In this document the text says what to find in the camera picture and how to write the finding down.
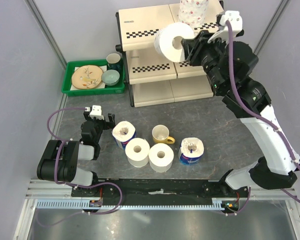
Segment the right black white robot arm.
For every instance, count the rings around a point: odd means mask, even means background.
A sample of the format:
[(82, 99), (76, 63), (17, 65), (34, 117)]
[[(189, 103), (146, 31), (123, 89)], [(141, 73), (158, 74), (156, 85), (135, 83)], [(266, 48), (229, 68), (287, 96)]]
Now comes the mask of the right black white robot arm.
[(265, 87), (250, 77), (258, 57), (241, 41), (232, 45), (233, 67), (229, 66), (229, 47), (212, 33), (202, 30), (194, 39), (181, 40), (185, 60), (193, 67), (202, 66), (215, 96), (234, 113), (253, 135), (263, 156), (241, 169), (230, 169), (219, 180), (225, 197), (238, 189), (257, 186), (266, 190), (289, 189), (297, 181), (300, 155), (296, 153), (275, 116)]

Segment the floral white paper towel roll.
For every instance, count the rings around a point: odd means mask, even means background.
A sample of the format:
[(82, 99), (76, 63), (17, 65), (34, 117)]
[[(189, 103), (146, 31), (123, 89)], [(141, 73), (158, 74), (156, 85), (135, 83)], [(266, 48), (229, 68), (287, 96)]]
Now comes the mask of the floral white paper towel roll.
[(192, 28), (204, 24), (209, 0), (181, 0), (178, 10), (178, 21)]

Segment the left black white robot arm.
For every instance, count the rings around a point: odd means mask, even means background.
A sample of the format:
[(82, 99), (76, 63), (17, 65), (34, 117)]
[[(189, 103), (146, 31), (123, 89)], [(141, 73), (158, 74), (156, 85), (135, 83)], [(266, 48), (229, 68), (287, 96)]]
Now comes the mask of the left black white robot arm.
[(89, 197), (100, 191), (98, 176), (93, 171), (78, 167), (78, 161), (95, 161), (98, 159), (101, 146), (99, 144), (104, 131), (116, 126), (115, 115), (109, 113), (108, 120), (102, 114), (94, 114), (86, 108), (83, 116), (85, 122), (80, 126), (79, 141), (55, 137), (49, 140), (36, 169), (38, 179), (82, 188)]

